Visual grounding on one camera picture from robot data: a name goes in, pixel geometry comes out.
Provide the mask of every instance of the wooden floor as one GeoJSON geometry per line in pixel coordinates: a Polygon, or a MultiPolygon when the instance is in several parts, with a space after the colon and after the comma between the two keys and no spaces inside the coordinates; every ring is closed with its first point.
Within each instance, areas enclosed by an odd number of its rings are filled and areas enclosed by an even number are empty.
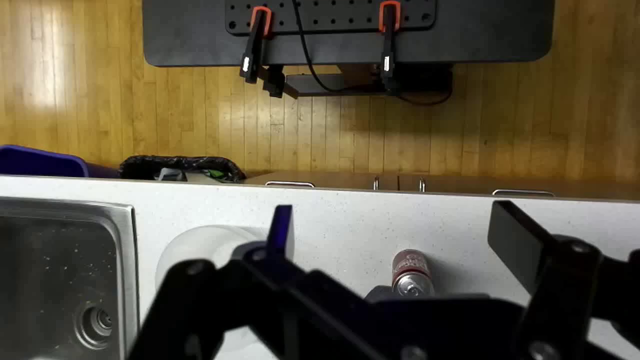
{"type": "Polygon", "coordinates": [[[246,170],[640,178],[640,0],[558,0],[544,59],[455,66],[437,107],[271,99],[236,67],[152,67],[140,7],[0,0],[0,141],[101,163],[220,154],[246,170]]]}

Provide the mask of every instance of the bottle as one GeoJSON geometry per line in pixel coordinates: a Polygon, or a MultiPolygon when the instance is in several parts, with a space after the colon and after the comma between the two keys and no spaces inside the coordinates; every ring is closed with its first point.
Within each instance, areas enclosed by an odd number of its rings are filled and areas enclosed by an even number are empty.
{"type": "Polygon", "coordinates": [[[425,256],[418,250],[402,250],[393,256],[393,292],[399,297],[430,297],[433,283],[425,256]]]}

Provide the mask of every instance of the black cable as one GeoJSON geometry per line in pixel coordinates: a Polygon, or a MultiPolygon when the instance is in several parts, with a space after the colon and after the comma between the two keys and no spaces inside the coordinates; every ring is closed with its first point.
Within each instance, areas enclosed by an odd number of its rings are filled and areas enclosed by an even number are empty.
{"type": "Polygon", "coordinates": [[[346,87],[330,87],[325,86],[319,76],[316,73],[316,67],[314,67],[314,61],[312,61],[312,55],[308,53],[308,46],[306,46],[306,36],[304,36],[304,28],[302,28],[302,16],[300,16],[300,9],[297,9],[297,0],[292,0],[292,5],[293,5],[293,13],[296,13],[296,26],[297,26],[297,36],[300,36],[300,43],[302,43],[302,51],[304,51],[304,59],[306,59],[306,67],[308,72],[314,76],[314,80],[317,81],[317,86],[325,92],[348,92],[348,90],[354,90],[349,86],[346,87]]]}
{"type": "MultiPolygon", "coordinates": [[[[292,0],[292,5],[293,5],[293,13],[296,13],[296,26],[297,26],[297,36],[300,36],[300,43],[302,43],[302,51],[304,51],[304,61],[306,61],[306,67],[308,72],[312,73],[312,77],[317,81],[317,86],[325,92],[375,92],[371,90],[371,86],[346,86],[346,87],[330,87],[325,86],[316,67],[314,67],[314,61],[312,61],[312,55],[308,51],[308,43],[306,43],[306,32],[304,32],[304,26],[302,26],[302,16],[300,16],[300,7],[297,7],[297,0],[292,0]]],[[[445,99],[451,97],[451,90],[440,97],[440,99],[433,99],[433,102],[418,102],[418,99],[412,99],[412,97],[406,97],[402,93],[395,95],[397,99],[406,102],[406,103],[412,103],[412,106],[437,106],[437,103],[443,103],[445,99]]]]}

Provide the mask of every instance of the white countertop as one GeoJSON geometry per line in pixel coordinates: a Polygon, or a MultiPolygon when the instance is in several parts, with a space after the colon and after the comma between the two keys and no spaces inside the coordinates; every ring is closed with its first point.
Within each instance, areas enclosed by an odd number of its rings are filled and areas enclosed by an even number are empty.
{"type": "MultiPolygon", "coordinates": [[[[121,179],[0,176],[0,196],[97,199],[136,209],[140,313],[156,294],[165,245],[197,225],[256,228],[265,235],[273,205],[293,205],[293,262],[319,268],[358,294],[389,281],[391,256],[418,248],[430,256],[440,292],[485,292],[523,303],[523,287],[485,243],[487,196],[399,192],[285,189],[121,179]]],[[[513,199],[553,234],[569,234],[623,259],[640,248],[640,203],[579,199],[513,199]]],[[[625,357],[623,341],[593,325],[591,338],[625,357]]]]}

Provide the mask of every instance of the sink drain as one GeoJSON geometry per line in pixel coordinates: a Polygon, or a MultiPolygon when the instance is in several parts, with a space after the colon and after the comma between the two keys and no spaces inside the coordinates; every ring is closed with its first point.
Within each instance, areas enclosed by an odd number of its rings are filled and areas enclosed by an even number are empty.
{"type": "Polygon", "coordinates": [[[99,305],[87,305],[77,313],[75,336],[89,349],[104,349],[112,338],[112,318],[99,305]]]}

